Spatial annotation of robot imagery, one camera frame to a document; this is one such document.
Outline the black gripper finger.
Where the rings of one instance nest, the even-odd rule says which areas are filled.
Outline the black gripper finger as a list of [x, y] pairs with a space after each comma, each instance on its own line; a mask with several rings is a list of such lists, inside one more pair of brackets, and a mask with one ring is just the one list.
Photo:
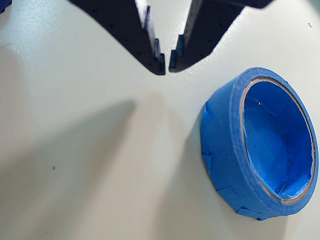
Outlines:
[[168, 70], [186, 70], [212, 53], [245, 7], [265, 8], [270, 0], [193, 0], [183, 34], [170, 54]]
[[155, 36], [151, 6], [145, 0], [72, 0], [105, 28], [151, 73], [166, 74], [165, 54]]

